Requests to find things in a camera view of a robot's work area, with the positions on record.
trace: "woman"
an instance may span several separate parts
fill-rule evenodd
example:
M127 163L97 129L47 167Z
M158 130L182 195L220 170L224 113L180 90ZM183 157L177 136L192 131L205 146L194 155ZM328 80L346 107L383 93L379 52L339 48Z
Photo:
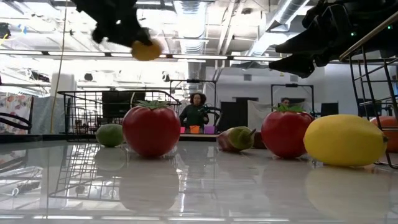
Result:
M203 108L206 103L206 95L202 93L191 94L190 103L180 115L181 126L185 126L187 129L190 126L200 126L203 129L204 125L209 123L209 117Z

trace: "lemon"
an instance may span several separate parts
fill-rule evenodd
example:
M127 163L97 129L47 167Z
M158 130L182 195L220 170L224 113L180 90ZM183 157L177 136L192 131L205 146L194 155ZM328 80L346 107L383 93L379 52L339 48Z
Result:
M304 145L314 159L333 166L366 166L386 152L386 137L374 124L355 115L338 114L313 121Z
M140 41L135 41L131 46L131 55L140 61L155 60L162 54L162 44L152 39L152 45L146 46Z

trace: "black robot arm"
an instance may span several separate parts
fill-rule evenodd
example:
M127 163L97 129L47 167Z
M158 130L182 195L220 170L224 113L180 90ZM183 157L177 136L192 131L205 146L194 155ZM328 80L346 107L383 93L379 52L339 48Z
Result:
M126 47L139 40L152 45L148 29L138 23L136 0L72 0L78 12L84 11L96 22L93 40L101 43L105 37L109 42Z

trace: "white wall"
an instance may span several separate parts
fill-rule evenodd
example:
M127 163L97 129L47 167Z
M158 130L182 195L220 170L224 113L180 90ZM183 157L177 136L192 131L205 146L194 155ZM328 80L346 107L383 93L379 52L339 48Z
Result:
M368 66L369 71L377 66ZM390 75L396 75L395 68L389 67ZM358 66L354 65L354 72L358 75ZM208 78L214 74L213 68L206 71ZM243 81L243 74L252 74L252 81ZM372 80L385 80L384 69L370 74ZM234 97L257 97L261 103L271 102L271 84L290 83L290 74L285 73L282 77L280 72L269 71L268 69L249 69L241 70L240 68L226 68L220 76L217 83L217 106L221 101L234 101ZM339 111L341 114L358 114L356 101L354 97L353 83L351 80L351 72L349 65L327 65L325 68L317 68L314 73L306 78L299 78L299 84L314 85L315 90L315 109L320 111L321 103L339 103ZM357 81L357 89L359 98L362 98L360 82ZM364 84L366 98L370 98L367 83ZM373 91L376 98L384 98L389 96L389 90L386 83L373 83ZM205 85L205 94L208 103L214 102L213 84ZM274 87L274 102L278 102L282 97L305 98L307 106L310 106L311 94L310 90L305 91L303 88L285 88Z

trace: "man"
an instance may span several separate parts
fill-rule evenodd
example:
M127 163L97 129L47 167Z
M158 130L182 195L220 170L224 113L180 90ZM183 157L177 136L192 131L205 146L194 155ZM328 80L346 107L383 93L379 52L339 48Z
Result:
M290 106L290 100L289 100L287 97L283 97L282 100L280 101L280 103L281 103L282 105L287 106L287 107Z

